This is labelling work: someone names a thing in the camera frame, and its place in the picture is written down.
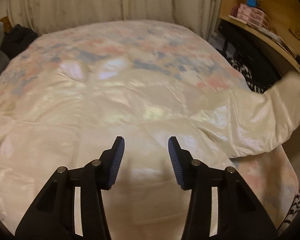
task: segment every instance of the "beige curtain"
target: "beige curtain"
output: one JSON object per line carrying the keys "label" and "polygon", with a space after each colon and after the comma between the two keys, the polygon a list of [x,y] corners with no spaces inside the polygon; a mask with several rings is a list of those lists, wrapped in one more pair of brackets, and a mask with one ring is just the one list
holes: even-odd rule
{"label": "beige curtain", "polygon": [[206,39],[221,0],[7,0],[12,25],[39,34],[103,21],[152,19],[183,25]]}

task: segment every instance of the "storage box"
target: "storage box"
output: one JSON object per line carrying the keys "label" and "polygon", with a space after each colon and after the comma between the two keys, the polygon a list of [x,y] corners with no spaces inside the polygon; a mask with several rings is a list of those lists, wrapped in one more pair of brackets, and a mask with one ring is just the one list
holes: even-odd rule
{"label": "storage box", "polygon": [[270,19],[264,11],[249,7],[243,3],[240,4],[237,18],[247,21],[248,24],[256,28],[264,27],[267,29],[270,25]]}

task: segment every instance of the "white duvet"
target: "white duvet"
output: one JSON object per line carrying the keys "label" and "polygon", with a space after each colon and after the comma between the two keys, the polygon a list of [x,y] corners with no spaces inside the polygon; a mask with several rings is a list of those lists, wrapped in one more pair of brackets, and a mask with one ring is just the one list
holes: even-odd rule
{"label": "white duvet", "polygon": [[[170,136],[193,158],[224,169],[233,166],[229,158],[273,150],[300,123],[298,75],[259,95],[200,90],[131,64],[126,57],[94,66],[66,61],[17,103],[0,105],[0,213],[9,230],[56,168],[82,167],[122,136],[116,184],[103,192],[112,239],[180,239],[190,192],[174,177]],[[216,201],[214,194],[211,234]]]}

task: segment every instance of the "metal bolt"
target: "metal bolt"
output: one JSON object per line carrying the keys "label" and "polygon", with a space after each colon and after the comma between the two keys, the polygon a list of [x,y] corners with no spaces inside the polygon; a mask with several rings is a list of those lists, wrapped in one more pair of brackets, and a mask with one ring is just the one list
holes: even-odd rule
{"label": "metal bolt", "polygon": [[59,172],[59,173],[64,173],[65,171],[66,171],[66,167],[64,167],[64,166],[61,166],[57,169],[57,172]]}
{"label": "metal bolt", "polygon": [[226,168],[226,171],[228,171],[229,173],[235,173],[236,169],[234,167],[229,166]]}
{"label": "metal bolt", "polygon": [[194,160],[191,161],[191,164],[193,166],[199,166],[201,164],[201,161],[194,159]]}
{"label": "metal bolt", "polygon": [[94,160],[94,161],[92,161],[92,165],[93,166],[99,166],[101,164],[101,160]]}

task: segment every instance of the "floral comforter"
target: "floral comforter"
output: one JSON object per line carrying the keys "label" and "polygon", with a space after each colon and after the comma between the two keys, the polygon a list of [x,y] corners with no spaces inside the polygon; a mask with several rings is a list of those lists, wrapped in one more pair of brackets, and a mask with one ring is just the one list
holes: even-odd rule
{"label": "floral comforter", "polygon": [[[18,100],[38,85],[40,77],[66,62],[80,61],[93,69],[98,62],[117,56],[128,58],[130,68],[162,73],[200,89],[248,89],[238,71],[206,41],[184,27],[155,21],[111,22],[38,38],[2,73],[0,109],[4,108],[9,115]],[[100,78],[112,75],[114,70],[109,67],[100,73]],[[283,148],[232,162],[278,227],[298,192],[297,177]]]}

